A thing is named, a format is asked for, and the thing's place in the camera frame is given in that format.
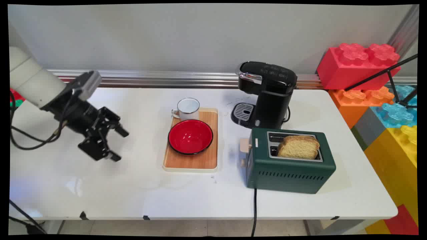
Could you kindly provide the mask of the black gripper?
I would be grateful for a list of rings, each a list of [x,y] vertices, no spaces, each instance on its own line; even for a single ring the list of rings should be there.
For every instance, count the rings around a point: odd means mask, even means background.
[[[120,161],[121,156],[108,146],[107,135],[109,129],[113,129],[124,138],[129,136],[129,132],[120,124],[121,118],[107,107],[102,107],[98,111],[89,102],[79,99],[77,96],[79,93],[80,91],[65,89],[43,106],[43,110],[51,112],[54,119],[59,122],[59,127],[53,135],[60,136],[63,128],[68,127],[84,135],[84,140],[78,147],[93,160]],[[101,126],[105,128],[96,128],[99,116]]]

